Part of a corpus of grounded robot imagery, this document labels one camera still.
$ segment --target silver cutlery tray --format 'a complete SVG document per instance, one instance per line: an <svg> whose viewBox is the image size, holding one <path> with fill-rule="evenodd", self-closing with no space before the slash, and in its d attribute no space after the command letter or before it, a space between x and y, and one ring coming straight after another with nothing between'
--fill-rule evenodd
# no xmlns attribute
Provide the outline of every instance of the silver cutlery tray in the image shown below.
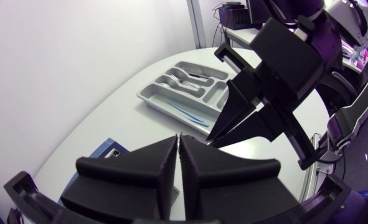
<svg viewBox="0 0 368 224"><path fill-rule="evenodd" d="M171 78L171 75L182 81L199 85L200 88L184 85ZM228 98L228 87L225 82L234 76L234 73L223 72L215 68L178 62L140 90L137 97L144 100L147 105L209 135ZM187 119L188 115L167 102L193 114L209 126L205 127L190 121Z"/></svg>

